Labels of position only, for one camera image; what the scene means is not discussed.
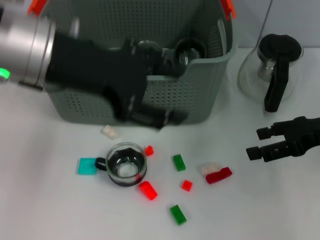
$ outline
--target orange clip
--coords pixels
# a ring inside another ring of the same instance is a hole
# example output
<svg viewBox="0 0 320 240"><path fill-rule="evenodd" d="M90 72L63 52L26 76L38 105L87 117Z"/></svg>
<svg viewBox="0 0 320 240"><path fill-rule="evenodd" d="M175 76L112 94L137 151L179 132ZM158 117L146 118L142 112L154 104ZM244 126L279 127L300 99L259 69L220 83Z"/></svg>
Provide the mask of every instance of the orange clip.
<svg viewBox="0 0 320 240"><path fill-rule="evenodd" d="M47 3L47 0L32 0L32 3L28 9L27 14L30 15L31 13L34 13L34 15L39 17L46 3Z"/></svg>
<svg viewBox="0 0 320 240"><path fill-rule="evenodd" d="M229 22L230 21L230 13L232 13L232 18L236 18L236 10L234 7L234 4L232 0L220 0L221 5L224 10L224 14L226 17L226 20Z"/></svg>

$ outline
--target white lego brick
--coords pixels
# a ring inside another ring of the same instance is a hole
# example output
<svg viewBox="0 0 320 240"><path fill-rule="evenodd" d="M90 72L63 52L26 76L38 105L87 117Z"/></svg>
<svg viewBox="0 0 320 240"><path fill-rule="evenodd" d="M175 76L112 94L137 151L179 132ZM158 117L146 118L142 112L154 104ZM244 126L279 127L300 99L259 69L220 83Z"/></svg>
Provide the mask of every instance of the white lego brick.
<svg viewBox="0 0 320 240"><path fill-rule="evenodd" d="M115 140L119 137L119 133L109 125L102 129L102 133L112 140Z"/></svg>
<svg viewBox="0 0 320 240"><path fill-rule="evenodd" d="M210 165L203 166L201 168L201 174L203 176L205 176L205 175L208 175L208 174L219 172L220 170L221 170L221 167L220 167L219 164L212 163Z"/></svg>

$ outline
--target robotic arm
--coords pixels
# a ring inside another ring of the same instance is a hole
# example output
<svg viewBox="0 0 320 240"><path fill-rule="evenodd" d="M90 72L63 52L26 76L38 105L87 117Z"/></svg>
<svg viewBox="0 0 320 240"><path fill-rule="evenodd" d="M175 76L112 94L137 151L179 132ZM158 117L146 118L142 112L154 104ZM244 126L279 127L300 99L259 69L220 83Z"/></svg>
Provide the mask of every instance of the robotic arm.
<svg viewBox="0 0 320 240"><path fill-rule="evenodd" d="M163 52L125 41L120 50L107 50L92 41L56 32L53 22L0 9L0 68L10 80L37 89L46 83L80 89L107 98L120 121L162 128L179 124L185 114L142 103L147 72L171 72Z"/></svg>

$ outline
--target gray plastic basket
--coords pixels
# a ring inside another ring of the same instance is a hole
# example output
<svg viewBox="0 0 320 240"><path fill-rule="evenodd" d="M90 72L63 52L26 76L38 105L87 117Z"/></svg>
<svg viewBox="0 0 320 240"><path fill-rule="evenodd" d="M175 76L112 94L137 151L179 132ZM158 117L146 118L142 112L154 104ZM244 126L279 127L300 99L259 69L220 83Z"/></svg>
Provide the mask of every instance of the gray plastic basket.
<svg viewBox="0 0 320 240"><path fill-rule="evenodd" d="M79 37L106 48L121 47L126 37L135 37L173 49L192 30L206 44L208 58L191 61L180 78L148 76L143 99L155 107L188 112L184 124L202 122L210 115L228 60L237 48L232 20L226 20L220 0L49 0L42 16L65 32L78 17ZM124 124L101 96L74 89L48 94L65 120Z"/></svg>

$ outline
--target green indicator light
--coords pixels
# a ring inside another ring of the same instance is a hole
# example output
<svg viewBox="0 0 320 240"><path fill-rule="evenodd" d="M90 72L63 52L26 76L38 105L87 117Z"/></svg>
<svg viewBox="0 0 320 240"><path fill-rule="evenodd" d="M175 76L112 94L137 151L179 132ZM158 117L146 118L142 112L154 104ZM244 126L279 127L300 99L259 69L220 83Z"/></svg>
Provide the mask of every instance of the green indicator light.
<svg viewBox="0 0 320 240"><path fill-rule="evenodd" d="M7 69L0 68L0 77L8 79L10 77L10 72Z"/></svg>

